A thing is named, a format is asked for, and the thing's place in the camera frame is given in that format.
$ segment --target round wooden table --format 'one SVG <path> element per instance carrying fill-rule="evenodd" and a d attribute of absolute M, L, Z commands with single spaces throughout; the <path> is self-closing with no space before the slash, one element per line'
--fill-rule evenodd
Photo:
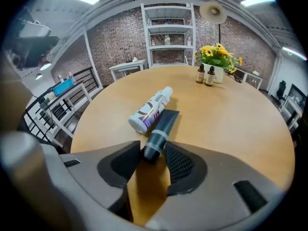
<path fill-rule="evenodd" d="M 224 76 L 222 84 L 195 82 L 198 67 L 168 66 L 128 75 L 104 89 L 83 113 L 71 153 L 140 140 L 129 116 L 166 86 L 173 89 L 166 107 L 180 112 L 170 141 L 233 155 L 286 191 L 295 156 L 290 132 L 275 106 L 247 83 Z M 128 182 L 134 223 L 144 225 L 163 204 L 170 185 L 163 155 L 156 165 L 141 160 Z"/>

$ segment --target ceiling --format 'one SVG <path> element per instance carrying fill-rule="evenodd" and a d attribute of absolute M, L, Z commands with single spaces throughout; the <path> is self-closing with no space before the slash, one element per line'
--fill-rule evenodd
<path fill-rule="evenodd" d="M 100 0 L 94 5 L 89 5 L 78 0 L 32 0 L 29 9 L 33 18 L 51 29 L 51 35 L 60 38 L 58 45 L 49 56 L 50 60 L 53 60 L 81 22 L 87 23 L 112 8 L 132 1 L 142 2 L 142 0 Z M 234 11 L 242 17 L 241 13 L 249 15 L 254 23 L 264 27 L 266 34 L 273 38 L 274 47 L 286 46 L 302 51 L 290 24 L 276 3 L 264 3 L 245 8 L 240 5 L 243 0 L 223 1 L 228 4 L 226 9 L 234 8 Z"/>

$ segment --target brick wall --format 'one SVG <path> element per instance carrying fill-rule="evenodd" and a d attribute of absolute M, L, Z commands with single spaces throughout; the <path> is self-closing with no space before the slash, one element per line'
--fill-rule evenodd
<path fill-rule="evenodd" d="M 196 47 L 203 45 L 215 45 L 218 42 L 218 25 L 205 21 L 199 13 L 199 7 L 195 6 L 196 20 Z M 190 18 L 185 18 L 189 25 Z M 119 13 L 102 21 L 88 31 L 89 44 L 103 85 L 113 82 L 109 67 L 125 62 L 126 53 L 136 53 L 138 59 L 147 59 L 146 46 L 143 31 L 141 8 Z M 154 36 L 156 44 L 164 44 L 164 36 Z M 170 35 L 173 42 L 183 42 L 181 35 Z M 266 88 L 273 70 L 275 53 L 257 34 L 228 17 L 221 25 L 221 43 L 229 52 L 243 58 L 243 70 L 260 73 L 264 78 L 261 88 Z M 153 60 L 161 62 L 181 62 L 184 51 L 156 51 Z M 192 51 L 186 51 L 188 61 L 191 62 Z M 51 71 L 54 78 L 58 74 L 66 76 L 68 72 L 77 72 L 90 66 L 83 37 L 76 40 L 62 55 L 56 66 Z"/>

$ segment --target white shelf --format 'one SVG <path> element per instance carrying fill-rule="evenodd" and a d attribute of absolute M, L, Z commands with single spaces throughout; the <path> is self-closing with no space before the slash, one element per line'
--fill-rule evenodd
<path fill-rule="evenodd" d="M 167 49 L 193 49 L 192 46 L 188 45 L 176 45 L 176 44 L 171 44 L 171 45 L 156 45 L 156 46 L 150 46 L 150 50 L 167 50 Z"/>
<path fill-rule="evenodd" d="M 185 33 L 187 30 L 192 29 L 193 26 L 186 25 L 154 25 L 147 26 L 151 34 L 163 34 L 163 33 Z"/>
<path fill-rule="evenodd" d="M 186 63 L 158 63 L 158 64 L 152 64 L 152 67 L 167 67 L 167 66 L 189 66 Z"/>
<path fill-rule="evenodd" d="M 151 20 L 154 19 L 183 19 L 191 8 L 182 6 L 153 6 L 144 8 L 144 11 Z"/>

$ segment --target office chair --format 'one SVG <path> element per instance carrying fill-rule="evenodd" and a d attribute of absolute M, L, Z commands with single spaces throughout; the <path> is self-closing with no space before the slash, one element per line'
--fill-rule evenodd
<path fill-rule="evenodd" d="M 284 100 L 285 101 L 285 96 L 283 96 L 283 93 L 285 91 L 285 81 L 282 80 L 280 83 L 279 83 L 279 89 L 277 91 L 277 96 L 278 96 L 278 101 L 280 100 Z"/>

